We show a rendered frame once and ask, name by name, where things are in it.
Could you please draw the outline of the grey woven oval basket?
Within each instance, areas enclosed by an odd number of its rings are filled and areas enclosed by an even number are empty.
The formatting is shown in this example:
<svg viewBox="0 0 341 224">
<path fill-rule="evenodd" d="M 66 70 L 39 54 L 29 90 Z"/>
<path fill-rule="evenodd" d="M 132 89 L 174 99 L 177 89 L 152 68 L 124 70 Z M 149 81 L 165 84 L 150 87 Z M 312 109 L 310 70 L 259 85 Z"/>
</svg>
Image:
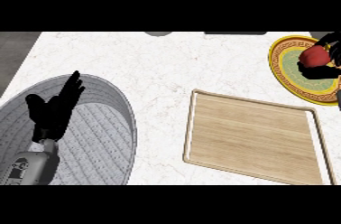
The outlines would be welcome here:
<svg viewBox="0 0 341 224">
<path fill-rule="evenodd" d="M 53 185 L 124 185 L 129 179 L 137 147 L 137 128 L 129 102 L 110 82 L 81 75 L 85 90 L 59 141 L 60 163 Z M 0 172 L 20 152 L 39 151 L 32 142 L 33 122 L 25 97 L 48 100 L 67 80 L 59 76 L 35 83 L 0 105 Z"/>
</svg>

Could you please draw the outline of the pale wooden tray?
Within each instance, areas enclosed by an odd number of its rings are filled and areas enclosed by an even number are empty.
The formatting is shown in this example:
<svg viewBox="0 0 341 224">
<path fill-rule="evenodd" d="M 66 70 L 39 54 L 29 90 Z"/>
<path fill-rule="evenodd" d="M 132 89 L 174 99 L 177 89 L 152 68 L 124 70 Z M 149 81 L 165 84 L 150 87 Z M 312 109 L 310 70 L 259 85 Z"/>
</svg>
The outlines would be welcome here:
<svg viewBox="0 0 341 224">
<path fill-rule="evenodd" d="M 191 91 L 186 163 L 287 184 L 336 184 L 317 111 Z"/>
</svg>

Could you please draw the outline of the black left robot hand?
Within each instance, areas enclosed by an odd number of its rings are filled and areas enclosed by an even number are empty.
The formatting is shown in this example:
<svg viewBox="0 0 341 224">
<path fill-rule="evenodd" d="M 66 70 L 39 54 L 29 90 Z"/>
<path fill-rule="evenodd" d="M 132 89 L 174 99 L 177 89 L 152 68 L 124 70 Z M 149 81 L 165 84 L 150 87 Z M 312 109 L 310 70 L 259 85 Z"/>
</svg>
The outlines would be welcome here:
<svg viewBox="0 0 341 224">
<path fill-rule="evenodd" d="M 29 118 L 33 121 L 32 141 L 38 143 L 44 139 L 59 141 L 69 124 L 72 110 L 85 87 L 75 71 L 66 80 L 62 91 L 48 102 L 36 94 L 25 97 L 29 110 Z"/>
</svg>

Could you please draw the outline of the yellow patterned plate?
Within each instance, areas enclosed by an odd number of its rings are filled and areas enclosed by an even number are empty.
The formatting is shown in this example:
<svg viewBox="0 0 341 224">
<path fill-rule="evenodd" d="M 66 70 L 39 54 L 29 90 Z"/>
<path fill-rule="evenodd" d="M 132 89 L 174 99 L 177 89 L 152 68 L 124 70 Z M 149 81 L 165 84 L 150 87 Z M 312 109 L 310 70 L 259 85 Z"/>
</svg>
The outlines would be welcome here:
<svg viewBox="0 0 341 224">
<path fill-rule="evenodd" d="M 317 39 L 289 35 L 271 44 L 267 54 L 268 66 L 280 85 L 302 100 L 323 106 L 336 106 L 336 91 L 341 79 L 307 79 L 296 66 L 301 52 L 312 46 Z"/>
</svg>

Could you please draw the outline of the grey block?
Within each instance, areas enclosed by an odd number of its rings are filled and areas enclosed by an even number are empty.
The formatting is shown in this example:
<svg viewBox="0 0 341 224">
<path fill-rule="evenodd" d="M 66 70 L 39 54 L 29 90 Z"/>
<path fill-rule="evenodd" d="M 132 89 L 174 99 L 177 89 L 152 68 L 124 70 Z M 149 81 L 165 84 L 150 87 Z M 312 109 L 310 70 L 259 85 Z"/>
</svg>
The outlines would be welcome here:
<svg viewBox="0 0 341 224">
<path fill-rule="evenodd" d="M 333 32 L 310 32 L 310 36 L 324 41 L 330 41 L 335 38 Z"/>
</svg>

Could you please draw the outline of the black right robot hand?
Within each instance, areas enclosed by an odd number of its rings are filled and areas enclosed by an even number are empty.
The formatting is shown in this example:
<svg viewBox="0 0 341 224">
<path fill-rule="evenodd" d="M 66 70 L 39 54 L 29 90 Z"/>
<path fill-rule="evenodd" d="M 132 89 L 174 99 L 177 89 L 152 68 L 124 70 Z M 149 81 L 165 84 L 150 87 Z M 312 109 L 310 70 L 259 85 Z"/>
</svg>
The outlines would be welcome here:
<svg viewBox="0 0 341 224">
<path fill-rule="evenodd" d="M 296 62 L 298 70 L 307 79 L 336 79 L 341 75 L 341 32 L 333 32 L 333 35 L 330 41 L 318 40 L 314 43 L 329 52 L 330 62 L 314 68 L 305 68 L 302 63 Z"/>
</svg>

